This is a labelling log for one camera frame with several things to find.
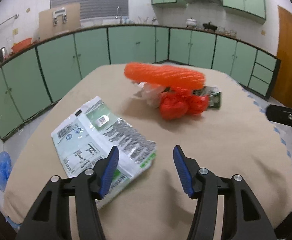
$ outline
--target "table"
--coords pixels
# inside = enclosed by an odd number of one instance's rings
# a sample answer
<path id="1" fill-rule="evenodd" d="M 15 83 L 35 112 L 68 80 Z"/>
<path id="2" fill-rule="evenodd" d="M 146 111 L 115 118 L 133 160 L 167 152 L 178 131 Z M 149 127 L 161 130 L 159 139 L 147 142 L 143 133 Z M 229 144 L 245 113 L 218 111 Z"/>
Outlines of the table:
<path id="1" fill-rule="evenodd" d="M 173 162 L 173 148 L 197 160 L 217 176 L 240 174 L 263 206 L 273 227 L 292 210 L 292 160 L 274 125 L 228 75 L 203 72 L 206 85 L 222 91 L 220 110 L 201 117 L 164 121 L 137 96 L 139 88 L 123 75 L 125 65 L 97 68 L 78 83 L 47 115 L 28 140 L 4 192 L 4 212 L 21 223 L 53 175 L 66 178 L 50 133 L 83 103 L 100 96 L 109 108 L 147 139 L 157 142 L 153 165 L 100 211 L 108 240 L 186 239 L 196 200 L 183 192 Z M 72 236 L 77 240 L 74 199 L 71 197 Z M 222 197 L 219 197 L 214 239 L 220 239 Z"/>

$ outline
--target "metal screw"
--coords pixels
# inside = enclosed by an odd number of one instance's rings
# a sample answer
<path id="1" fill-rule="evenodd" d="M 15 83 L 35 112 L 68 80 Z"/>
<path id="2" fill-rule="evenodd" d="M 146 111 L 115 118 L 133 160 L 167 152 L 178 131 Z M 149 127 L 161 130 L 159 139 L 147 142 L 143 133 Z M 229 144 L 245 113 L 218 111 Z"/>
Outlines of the metal screw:
<path id="1" fill-rule="evenodd" d="M 52 176 L 51 179 L 50 179 L 52 182 L 57 182 L 59 180 L 59 176 L 55 175 L 55 176 Z"/>
<path id="2" fill-rule="evenodd" d="M 202 174 L 202 175 L 206 175 L 208 173 L 208 169 L 205 169 L 205 168 L 201 168 L 199 170 L 199 173 Z"/>
<path id="3" fill-rule="evenodd" d="M 92 175 L 92 174 L 94 174 L 94 170 L 93 169 L 87 169 L 87 170 L 85 170 L 85 174 L 86 175 Z"/>
<path id="4" fill-rule="evenodd" d="M 234 180 L 241 181 L 243 178 L 240 175 L 235 175 Z"/>

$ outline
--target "blue plastic bag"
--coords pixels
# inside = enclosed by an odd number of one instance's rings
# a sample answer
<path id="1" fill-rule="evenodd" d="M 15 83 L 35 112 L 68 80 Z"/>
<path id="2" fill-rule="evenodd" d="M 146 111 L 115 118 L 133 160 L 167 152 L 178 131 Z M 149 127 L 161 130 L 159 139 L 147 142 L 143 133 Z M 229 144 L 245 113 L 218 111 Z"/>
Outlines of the blue plastic bag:
<path id="1" fill-rule="evenodd" d="M 11 173 L 11 158 L 7 152 L 0 153 L 0 190 L 4 192 Z"/>

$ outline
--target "blue gripper pad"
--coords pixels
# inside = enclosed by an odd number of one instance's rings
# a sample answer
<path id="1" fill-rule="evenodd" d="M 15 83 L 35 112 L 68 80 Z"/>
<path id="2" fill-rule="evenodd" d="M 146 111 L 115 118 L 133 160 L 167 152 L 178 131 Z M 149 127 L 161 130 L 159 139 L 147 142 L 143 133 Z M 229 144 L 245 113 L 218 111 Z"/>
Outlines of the blue gripper pad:
<path id="1" fill-rule="evenodd" d="M 192 175 L 185 163 L 185 159 L 188 158 L 185 157 L 179 145 L 174 147 L 173 158 L 184 192 L 191 198 L 194 194 L 194 189 L 192 187 Z"/>
<path id="2" fill-rule="evenodd" d="M 119 160 L 119 150 L 117 146 L 113 146 L 108 157 L 108 164 L 105 167 L 104 173 L 101 176 L 101 187 L 99 194 L 102 198 L 109 192 L 111 182 L 113 180 L 113 175 L 116 171 L 118 160 Z"/>

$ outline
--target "orange cylinder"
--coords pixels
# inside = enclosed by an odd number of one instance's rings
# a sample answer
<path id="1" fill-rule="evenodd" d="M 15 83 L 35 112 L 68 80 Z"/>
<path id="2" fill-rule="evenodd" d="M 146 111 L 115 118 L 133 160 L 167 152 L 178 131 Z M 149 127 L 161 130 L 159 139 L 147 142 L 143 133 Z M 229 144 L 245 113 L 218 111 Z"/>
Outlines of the orange cylinder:
<path id="1" fill-rule="evenodd" d="M 205 85 L 205 75 L 203 73 L 178 66 L 155 66 L 131 62 L 126 65 L 124 74 L 134 81 L 148 82 L 165 87 L 196 90 L 202 89 Z"/>

